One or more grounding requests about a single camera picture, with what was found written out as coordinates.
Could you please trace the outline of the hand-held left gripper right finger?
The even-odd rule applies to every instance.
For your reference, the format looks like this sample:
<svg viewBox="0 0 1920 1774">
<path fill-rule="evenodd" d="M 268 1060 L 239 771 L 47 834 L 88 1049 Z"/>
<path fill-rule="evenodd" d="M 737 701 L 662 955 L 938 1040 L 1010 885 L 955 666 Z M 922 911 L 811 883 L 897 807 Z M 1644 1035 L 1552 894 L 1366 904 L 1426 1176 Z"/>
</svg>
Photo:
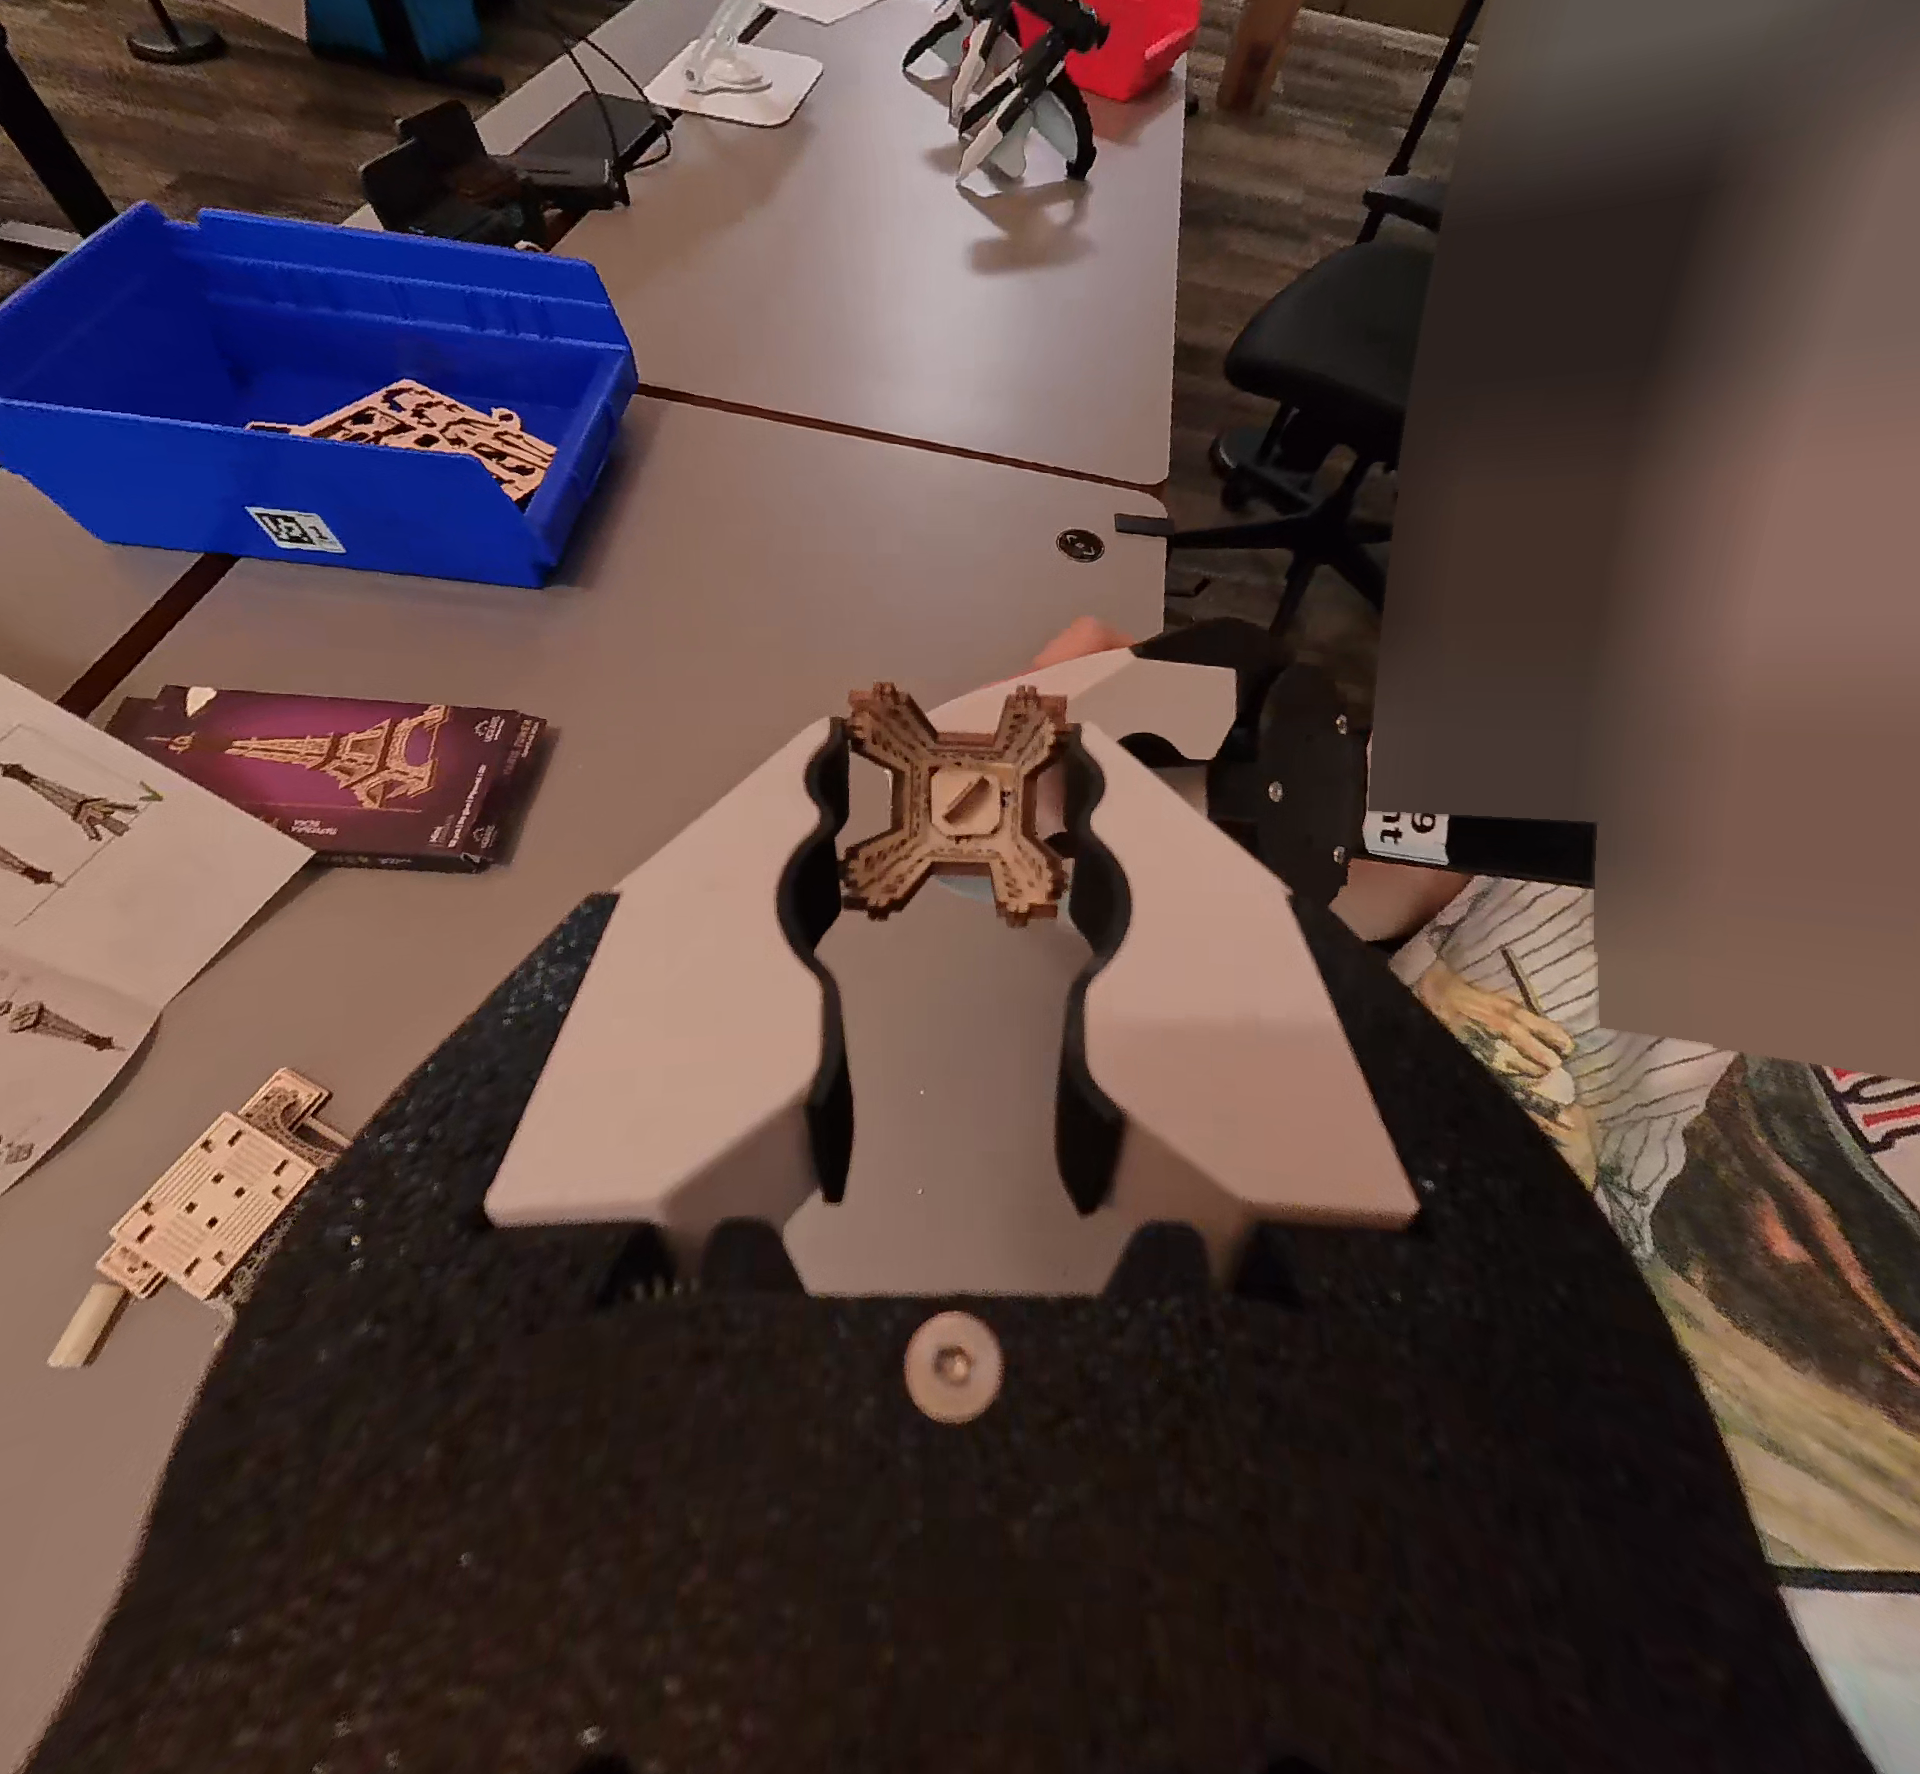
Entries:
<svg viewBox="0 0 1920 1774">
<path fill-rule="evenodd" d="M 1104 730 L 1070 736 L 1055 1156 L 1082 1215 L 1404 1231 L 1420 1200 L 1279 879 Z"/>
</svg>

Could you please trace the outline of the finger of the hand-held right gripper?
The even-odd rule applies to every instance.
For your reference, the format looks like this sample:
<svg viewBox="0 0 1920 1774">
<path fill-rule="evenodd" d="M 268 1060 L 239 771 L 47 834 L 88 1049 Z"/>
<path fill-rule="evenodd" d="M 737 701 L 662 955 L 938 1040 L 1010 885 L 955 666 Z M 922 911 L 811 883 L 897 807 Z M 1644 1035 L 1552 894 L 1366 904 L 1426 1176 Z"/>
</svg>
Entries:
<svg viewBox="0 0 1920 1774">
<path fill-rule="evenodd" d="M 1180 764 L 1211 762 L 1237 722 L 1237 674 L 1215 663 L 1116 648 L 1037 669 L 1030 684 L 1066 703 L 1068 723 L 1116 744 L 1146 738 Z"/>
</svg>

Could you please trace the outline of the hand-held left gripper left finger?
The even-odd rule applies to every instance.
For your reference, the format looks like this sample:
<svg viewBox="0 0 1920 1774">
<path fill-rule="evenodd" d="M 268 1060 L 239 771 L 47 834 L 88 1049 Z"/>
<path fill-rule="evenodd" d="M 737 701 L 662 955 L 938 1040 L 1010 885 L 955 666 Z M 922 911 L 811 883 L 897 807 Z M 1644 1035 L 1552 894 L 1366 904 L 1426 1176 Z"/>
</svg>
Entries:
<svg viewBox="0 0 1920 1774">
<path fill-rule="evenodd" d="M 483 1209 L 495 1227 L 781 1227 L 847 1189 L 840 718 L 624 877 Z"/>
</svg>

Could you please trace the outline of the wooden tower model section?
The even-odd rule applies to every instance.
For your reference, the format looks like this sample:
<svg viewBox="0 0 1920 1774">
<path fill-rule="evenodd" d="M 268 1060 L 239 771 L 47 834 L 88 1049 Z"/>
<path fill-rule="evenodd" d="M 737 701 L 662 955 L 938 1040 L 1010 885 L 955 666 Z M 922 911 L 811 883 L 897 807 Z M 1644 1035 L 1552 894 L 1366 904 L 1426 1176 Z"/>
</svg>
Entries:
<svg viewBox="0 0 1920 1774">
<path fill-rule="evenodd" d="M 1016 685 L 992 730 L 938 730 L 893 684 L 848 695 L 853 754 L 892 780 L 890 824 L 844 853 L 844 906 L 885 920 L 927 881 L 986 881 L 1001 922 L 1053 920 L 1068 885 L 1039 834 L 1041 780 L 1066 754 L 1068 701 Z"/>
</svg>

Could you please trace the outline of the person's right forearm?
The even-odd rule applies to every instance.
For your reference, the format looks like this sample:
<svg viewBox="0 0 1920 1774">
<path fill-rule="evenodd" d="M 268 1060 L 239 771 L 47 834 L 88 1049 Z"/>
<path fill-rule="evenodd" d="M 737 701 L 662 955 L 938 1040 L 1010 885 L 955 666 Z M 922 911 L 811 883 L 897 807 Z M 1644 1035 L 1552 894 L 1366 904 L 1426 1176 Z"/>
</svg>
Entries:
<svg viewBox="0 0 1920 1774">
<path fill-rule="evenodd" d="M 1407 940 L 1436 917 L 1474 874 L 1399 859 L 1358 858 L 1330 912 L 1368 943 Z"/>
</svg>

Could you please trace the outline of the black office chair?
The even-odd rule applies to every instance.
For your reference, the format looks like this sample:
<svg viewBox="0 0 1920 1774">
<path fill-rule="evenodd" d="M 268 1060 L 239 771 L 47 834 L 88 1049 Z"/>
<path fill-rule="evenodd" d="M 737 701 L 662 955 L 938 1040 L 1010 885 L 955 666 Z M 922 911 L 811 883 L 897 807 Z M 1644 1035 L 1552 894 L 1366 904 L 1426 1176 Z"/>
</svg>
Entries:
<svg viewBox="0 0 1920 1774">
<path fill-rule="evenodd" d="M 1373 472 L 1394 474 L 1426 311 L 1443 179 L 1390 173 L 1366 192 L 1368 233 L 1289 281 L 1237 335 L 1224 379 L 1271 401 L 1267 425 L 1228 427 L 1209 447 L 1223 504 L 1266 519 L 1169 534 L 1177 553 L 1283 550 L 1290 556 L 1271 636 L 1284 636 L 1318 569 L 1371 607 L 1383 603 L 1373 547 L 1390 522 L 1356 514 Z"/>
</svg>

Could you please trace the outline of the purple puzzle box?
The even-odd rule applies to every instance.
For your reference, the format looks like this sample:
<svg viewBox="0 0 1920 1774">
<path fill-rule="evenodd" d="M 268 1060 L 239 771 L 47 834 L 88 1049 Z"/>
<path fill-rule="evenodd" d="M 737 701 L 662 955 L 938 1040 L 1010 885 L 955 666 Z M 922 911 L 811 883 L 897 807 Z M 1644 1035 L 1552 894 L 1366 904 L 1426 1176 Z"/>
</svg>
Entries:
<svg viewBox="0 0 1920 1774">
<path fill-rule="evenodd" d="M 206 685 L 123 699 L 108 730 L 327 866 L 446 874 L 510 858 L 551 744 L 516 709 Z"/>
</svg>

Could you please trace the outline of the wooden tower model base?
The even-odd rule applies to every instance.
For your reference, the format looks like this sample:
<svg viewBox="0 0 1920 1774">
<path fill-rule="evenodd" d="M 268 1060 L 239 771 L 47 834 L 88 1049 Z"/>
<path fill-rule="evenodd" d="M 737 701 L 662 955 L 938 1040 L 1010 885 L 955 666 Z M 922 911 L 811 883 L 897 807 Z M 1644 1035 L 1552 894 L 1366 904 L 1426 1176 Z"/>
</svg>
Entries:
<svg viewBox="0 0 1920 1774">
<path fill-rule="evenodd" d="M 250 1261 L 351 1147 L 322 1117 L 330 1099 L 306 1074 L 275 1069 L 112 1227 L 98 1280 L 135 1299 L 166 1284 L 201 1304 L 235 1296 Z"/>
</svg>

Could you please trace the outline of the person's printed shirt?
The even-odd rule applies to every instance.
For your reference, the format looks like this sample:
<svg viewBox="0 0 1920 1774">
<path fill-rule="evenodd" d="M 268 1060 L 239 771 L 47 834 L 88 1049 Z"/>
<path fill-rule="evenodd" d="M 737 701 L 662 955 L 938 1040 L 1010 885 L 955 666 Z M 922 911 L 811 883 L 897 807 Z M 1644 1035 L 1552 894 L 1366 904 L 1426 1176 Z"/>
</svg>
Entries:
<svg viewBox="0 0 1920 1774">
<path fill-rule="evenodd" d="M 1915 1770 L 1915 1082 L 1599 1026 L 1588 889 L 1476 877 L 1374 946 L 1640 1267 L 1838 1710 Z"/>
</svg>

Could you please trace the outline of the folded instruction sheet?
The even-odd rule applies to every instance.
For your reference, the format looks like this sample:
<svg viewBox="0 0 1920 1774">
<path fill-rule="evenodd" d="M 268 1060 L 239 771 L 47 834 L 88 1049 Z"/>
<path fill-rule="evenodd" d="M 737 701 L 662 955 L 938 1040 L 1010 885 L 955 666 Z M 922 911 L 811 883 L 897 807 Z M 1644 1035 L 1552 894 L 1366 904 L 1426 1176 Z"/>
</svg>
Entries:
<svg viewBox="0 0 1920 1774">
<path fill-rule="evenodd" d="M 2 1188 L 313 853 L 2 680 Z"/>
</svg>

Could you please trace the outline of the spare hand-held gripper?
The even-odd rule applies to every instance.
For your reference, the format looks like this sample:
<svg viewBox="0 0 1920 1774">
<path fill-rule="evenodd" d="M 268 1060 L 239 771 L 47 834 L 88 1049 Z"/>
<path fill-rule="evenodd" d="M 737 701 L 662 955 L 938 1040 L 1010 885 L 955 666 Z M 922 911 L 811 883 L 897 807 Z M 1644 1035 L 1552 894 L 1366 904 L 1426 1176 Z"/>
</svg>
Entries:
<svg viewBox="0 0 1920 1774">
<path fill-rule="evenodd" d="M 963 190 L 975 173 L 1023 181 L 1033 136 L 1060 157 L 1066 181 L 1082 185 L 1097 149 L 1090 109 L 1068 62 L 1097 52 L 1108 27 L 1085 4 L 1066 0 L 1035 40 L 994 66 L 996 49 L 1013 32 L 1012 12 L 1007 6 L 971 15 L 964 27 L 949 90 L 949 117 L 963 145 L 954 185 Z"/>
<path fill-rule="evenodd" d="M 1106 38 L 1106 24 L 1082 0 L 942 0 L 899 66 L 912 78 L 925 59 L 947 62 L 947 109 L 969 131 L 969 113 L 986 113 L 994 65 L 1001 82 L 1041 94 L 1070 56 L 1097 52 Z"/>
</svg>

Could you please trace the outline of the wooden parts sheet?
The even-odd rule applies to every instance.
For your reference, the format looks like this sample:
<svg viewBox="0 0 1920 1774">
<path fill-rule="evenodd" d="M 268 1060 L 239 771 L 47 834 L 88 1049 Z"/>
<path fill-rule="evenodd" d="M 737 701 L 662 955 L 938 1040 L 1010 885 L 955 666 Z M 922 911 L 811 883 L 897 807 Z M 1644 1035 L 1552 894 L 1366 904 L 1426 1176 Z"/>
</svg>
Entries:
<svg viewBox="0 0 1920 1774">
<path fill-rule="evenodd" d="M 411 379 L 312 420 L 246 420 L 246 430 L 472 459 L 521 510 L 541 490 L 557 457 L 557 447 L 532 434 L 516 410 L 472 409 Z"/>
</svg>

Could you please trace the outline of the small pale stick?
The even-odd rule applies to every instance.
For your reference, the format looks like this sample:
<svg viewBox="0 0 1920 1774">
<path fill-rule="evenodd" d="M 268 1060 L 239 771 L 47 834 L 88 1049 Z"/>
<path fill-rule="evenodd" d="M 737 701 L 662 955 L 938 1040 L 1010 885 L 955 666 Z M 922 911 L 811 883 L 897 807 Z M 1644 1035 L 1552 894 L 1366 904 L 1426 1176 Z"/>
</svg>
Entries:
<svg viewBox="0 0 1920 1774">
<path fill-rule="evenodd" d="M 90 1367 L 129 1301 L 130 1292 L 118 1282 L 95 1280 L 63 1327 L 45 1364 L 54 1370 Z"/>
</svg>

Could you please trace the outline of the black flat device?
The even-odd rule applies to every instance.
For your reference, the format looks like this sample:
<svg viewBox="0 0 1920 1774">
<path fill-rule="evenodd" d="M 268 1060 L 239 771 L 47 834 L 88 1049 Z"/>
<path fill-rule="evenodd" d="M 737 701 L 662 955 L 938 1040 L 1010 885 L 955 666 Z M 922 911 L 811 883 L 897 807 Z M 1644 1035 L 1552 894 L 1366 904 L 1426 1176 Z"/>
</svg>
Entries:
<svg viewBox="0 0 1920 1774">
<path fill-rule="evenodd" d="M 634 173 L 671 155 L 672 126 L 674 117 L 644 97 L 588 90 L 496 157 L 544 208 L 613 210 L 632 201 Z"/>
</svg>

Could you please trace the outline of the blue plastic bin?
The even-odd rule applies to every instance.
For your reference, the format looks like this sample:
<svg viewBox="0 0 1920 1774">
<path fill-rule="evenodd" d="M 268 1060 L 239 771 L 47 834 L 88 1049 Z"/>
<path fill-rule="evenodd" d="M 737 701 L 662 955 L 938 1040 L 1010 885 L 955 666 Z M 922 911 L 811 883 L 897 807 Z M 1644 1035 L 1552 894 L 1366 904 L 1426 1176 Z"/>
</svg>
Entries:
<svg viewBox="0 0 1920 1774">
<path fill-rule="evenodd" d="M 472 459 L 257 434 L 411 379 L 512 409 L 521 510 Z M 638 391 L 580 259 L 135 204 L 4 303 L 2 457 L 97 539 L 544 587 Z"/>
</svg>

